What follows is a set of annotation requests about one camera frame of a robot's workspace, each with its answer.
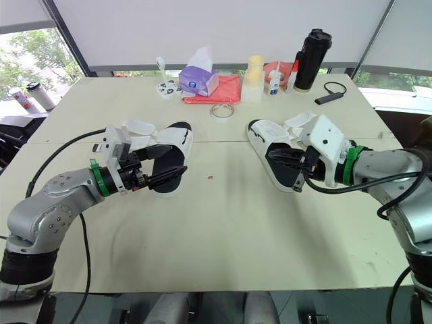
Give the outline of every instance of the slide sandal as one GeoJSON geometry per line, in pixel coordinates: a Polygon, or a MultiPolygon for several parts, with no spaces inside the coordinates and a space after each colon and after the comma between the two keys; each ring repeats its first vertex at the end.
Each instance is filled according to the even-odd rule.
{"type": "MultiPolygon", "coordinates": [[[[173,148],[153,163],[152,174],[159,173],[167,168],[186,165],[190,148],[193,142],[192,128],[185,121],[174,123],[157,133],[157,144],[171,145],[173,148]]],[[[166,184],[153,188],[153,192],[160,197],[171,197],[180,189],[182,175],[166,184]]]]}
{"type": "Polygon", "coordinates": [[[290,170],[286,165],[269,157],[271,151],[291,148],[288,131],[272,121],[257,119],[249,123],[247,132],[250,143],[276,188],[284,192],[293,192],[292,186],[298,177],[298,170],[290,170]]]}

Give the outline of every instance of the red cloth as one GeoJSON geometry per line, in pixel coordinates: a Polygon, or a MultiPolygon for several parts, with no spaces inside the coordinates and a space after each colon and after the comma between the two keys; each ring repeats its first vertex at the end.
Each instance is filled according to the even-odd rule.
{"type": "Polygon", "coordinates": [[[200,96],[183,98],[185,103],[239,103],[240,77],[219,76],[219,86],[209,97],[200,96]]]}

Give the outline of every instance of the pink can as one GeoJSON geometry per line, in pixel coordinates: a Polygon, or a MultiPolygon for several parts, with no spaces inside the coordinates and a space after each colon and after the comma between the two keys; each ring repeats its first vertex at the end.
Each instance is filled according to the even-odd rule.
{"type": "Polygon", "coordinates": [[[9,94],[20,103],[20,105],[25,109],[29,110],[34,107],[33,103],[28,99],[26,94],[21,90],[21,88],[12,88],[9,90],[9,94]]]}

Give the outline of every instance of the gray floor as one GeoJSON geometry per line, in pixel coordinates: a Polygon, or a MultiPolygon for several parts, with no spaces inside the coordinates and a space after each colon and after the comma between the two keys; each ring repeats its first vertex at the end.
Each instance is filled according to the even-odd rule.
{"type": "MultiPolygon", "coordinates": [[[[402,287],[396,297],[394,324],[409,324],[409,302],[412,287],[402,287]]],[[[331,324],[381,324],[385,322],[385,306],[389,288],[367,290],[336,290],[330,292],[271,292],[281,324],[298,324],[298,310],[316,310],[326,314],[331,324]]],[[[160,294],[122,294],[120,296],[90,295],[77,323],[111,324],[113,309],[129,309],[130,324],[141,323],[160,294]]],[[[81,294],[56,294],[54,324],[69,323],[81,294]]],[[[241,324],[242,292],[205,293],[198,324],[241,324]]]]}

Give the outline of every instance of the black thermos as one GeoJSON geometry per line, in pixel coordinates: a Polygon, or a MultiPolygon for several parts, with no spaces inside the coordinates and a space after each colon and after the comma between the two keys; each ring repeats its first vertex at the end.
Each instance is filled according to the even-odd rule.
{"type": "Polygon", "coordinates": [[[331,35],[322,29],[312,29],[304,39],[303,49],[300,54],[300,62],[294,88],[300,92],[311,89],[324,55],[331,47],[331,35]]]}

